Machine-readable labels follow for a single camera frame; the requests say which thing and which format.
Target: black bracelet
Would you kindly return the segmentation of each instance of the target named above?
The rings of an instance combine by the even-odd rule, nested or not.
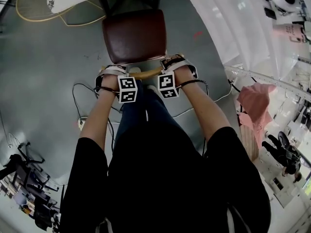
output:
[[[113,92],[113,93],[116,93],[116,94],[119,94],[119,91],[115,91],[109,87],[104,87],[104,86],[97,86],[94,88],[94,91],[95,92],[99,92],[99,90],[102,89],[102,90],[106,90],[106,91],[110,91],[110,92]]]
[[[189,84],[189,83],[203,83],[205,84],[205,87],[206,87],[206,93],[208,95],[208,83],[204,80],[189,80],[189,81],[186,81],[186,82],[183,82],[181,83],[178,87],[176,87],[176,89],[178,90],[179,88]]]

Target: brown leather seat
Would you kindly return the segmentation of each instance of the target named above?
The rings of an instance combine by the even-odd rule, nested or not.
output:
[[[159,58],[166,52],[161,10],[140,10],[103,20],[104,39],[111,61],[129,64]]]

